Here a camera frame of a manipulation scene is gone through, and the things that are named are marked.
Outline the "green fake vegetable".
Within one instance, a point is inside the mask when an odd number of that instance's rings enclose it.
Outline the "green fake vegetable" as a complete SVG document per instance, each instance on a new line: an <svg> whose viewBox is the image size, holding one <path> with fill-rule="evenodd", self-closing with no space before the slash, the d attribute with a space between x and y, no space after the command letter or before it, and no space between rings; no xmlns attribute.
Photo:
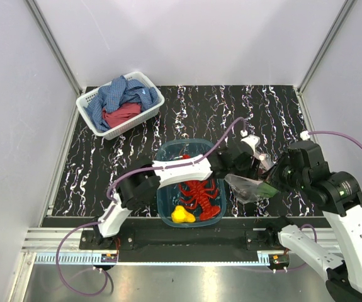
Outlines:
<svg viewBox="0 0 362 302"><path fill-rule="evenodd" d="M266 182L262 182L257 187L257 194L262 198L272 198L274 195L278 194L279 191L273 186L269 185Z"/></svg>

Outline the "clear zip top bag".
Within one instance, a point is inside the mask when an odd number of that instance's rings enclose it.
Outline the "clear zip top bag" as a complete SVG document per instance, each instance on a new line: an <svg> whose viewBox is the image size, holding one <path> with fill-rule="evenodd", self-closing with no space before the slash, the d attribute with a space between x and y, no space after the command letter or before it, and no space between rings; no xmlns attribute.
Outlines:
<svg viewBox="0 0 362 302"><path fill-rule="evenodd" d="M268 154L261 154L261 159L252 158L247 165L247 170L239 170L225 176L225 181L231 188L234 197L241 204L257 203L264 199L257 194L257 187L265 180L263 174L274 166L274 162Z"/></svg>

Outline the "red fake lobster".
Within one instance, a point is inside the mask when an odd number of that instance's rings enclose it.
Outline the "red fake lobster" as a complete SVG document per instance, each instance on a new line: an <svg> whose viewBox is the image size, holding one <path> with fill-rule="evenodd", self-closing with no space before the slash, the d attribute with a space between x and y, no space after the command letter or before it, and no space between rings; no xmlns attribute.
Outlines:
<svg viewBox="0 0 362 302"><path fill-rule="evenodd" d="M200 221L211 220L221 212L221 207L213 205L219 194L215 181L186 181L178 184L182 196L179 198L180 206L183 206L188 212L200 207Z"/></svg>

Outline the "yellow fake fruit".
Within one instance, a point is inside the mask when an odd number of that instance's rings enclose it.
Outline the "yellow fake fruit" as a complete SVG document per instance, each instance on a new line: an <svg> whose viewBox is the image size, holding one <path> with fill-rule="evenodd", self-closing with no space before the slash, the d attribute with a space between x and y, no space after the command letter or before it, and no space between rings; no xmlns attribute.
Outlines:
<svg viewBox="0 0 362 302"><path fill-rule="evenodd" d="M177 205L171 213L171 219L174 223L194 223L196 221L195 216L180 205Z"/></svg>

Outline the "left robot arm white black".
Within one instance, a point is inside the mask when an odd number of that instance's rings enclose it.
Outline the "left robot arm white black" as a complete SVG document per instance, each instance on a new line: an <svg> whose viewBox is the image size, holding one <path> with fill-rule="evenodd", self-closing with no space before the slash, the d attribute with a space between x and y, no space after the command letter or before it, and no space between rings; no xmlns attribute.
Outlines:
<svg viewBox="0 0 362 302"><path fill-rule="evenodd" d="M108 188L107 197L111 203L96 220L93 242L101 249L110 248L131 212L151 202L160 189L172 185L178 185L179 191L188 198L183 205L188 213L200 207L200 221L216 219L224 210L224 206L210 202L222 193L217 182L229 174L245 177L250 172L256 173L253 162L259 159L255 150L248 147L236 156L212 148L196 157L185 155L170 162L148 161L122 174Z"/></svg>

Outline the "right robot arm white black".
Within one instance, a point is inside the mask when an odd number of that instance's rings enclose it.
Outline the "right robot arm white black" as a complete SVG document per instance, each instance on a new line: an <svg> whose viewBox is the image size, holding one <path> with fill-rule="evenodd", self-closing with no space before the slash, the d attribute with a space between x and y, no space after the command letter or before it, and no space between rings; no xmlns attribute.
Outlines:
<svg viewBox="0 0 362 302"><path fill-rule="evenodd" d="M302 140L288 147L266 183L280 191L302 190L322 211L342 255L330 253L286 217L269 226L267 246L297 254L322 278L334 301L362 301L362 192L357 180L347 172L331 172L321 147Z"/></svg>

